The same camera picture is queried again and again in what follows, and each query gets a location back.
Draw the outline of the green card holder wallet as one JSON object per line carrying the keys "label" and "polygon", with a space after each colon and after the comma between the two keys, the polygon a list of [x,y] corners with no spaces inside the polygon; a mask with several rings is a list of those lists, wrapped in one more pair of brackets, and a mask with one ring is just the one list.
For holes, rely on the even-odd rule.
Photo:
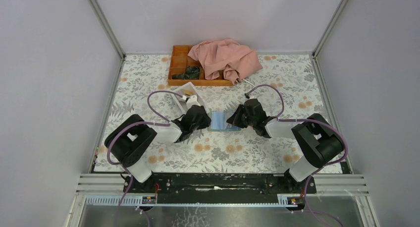
{"label": "green card holder wallet", "polygon": [[210,113],[210,126],[207,128],[210,132],[234,132],[240,131],[241,128],[227,123],[227,119],[233,115],[233,111]]}

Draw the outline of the white plastic card box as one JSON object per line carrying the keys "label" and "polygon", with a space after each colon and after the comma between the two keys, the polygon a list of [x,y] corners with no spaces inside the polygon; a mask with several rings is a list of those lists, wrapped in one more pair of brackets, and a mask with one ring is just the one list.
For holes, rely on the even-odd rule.
{"label": "white plastic card box", "polygon": [[188,82],[174,90],[174,93],[178,94],[174,95],[171,94],[174,102],[181,110],[182,114],[185,114],[192,105],[203,106],[205,111],[209,114],[210,110],[207,107],[206,102],[200,95],[199,91],[193,85],[192,82]]}

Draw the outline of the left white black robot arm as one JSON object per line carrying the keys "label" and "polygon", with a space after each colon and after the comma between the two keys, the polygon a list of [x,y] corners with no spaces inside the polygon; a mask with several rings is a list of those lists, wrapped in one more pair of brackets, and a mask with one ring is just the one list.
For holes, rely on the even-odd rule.
{"label": "left white black robot arm", "polygon": [[104,141],[107,159],[112,165],[121,165],[135,179],[135,187],[143,193],[152,190],[152,171],[141,157],[153,141],[180,143],[196,130],[210,126],[211,118],[203,106],[193,105],[181,117],[169,123],[144,121],[138,114],[131,115]]}

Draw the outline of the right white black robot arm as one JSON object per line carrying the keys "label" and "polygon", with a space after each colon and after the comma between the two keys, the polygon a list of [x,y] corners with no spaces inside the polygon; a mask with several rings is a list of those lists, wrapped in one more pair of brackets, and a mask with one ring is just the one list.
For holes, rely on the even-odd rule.
{"label": "right white black robot arm", "polygon": [[348,151],[342,135],[318,113],[306,119],[280,119],[268,116],[257,99],[249,99],[226,122],[239,128],[251,127],[264,138],[297,141],[303,155],[284,173],[284,187],[290,193],[297,193],[304,186],[303,180]]}

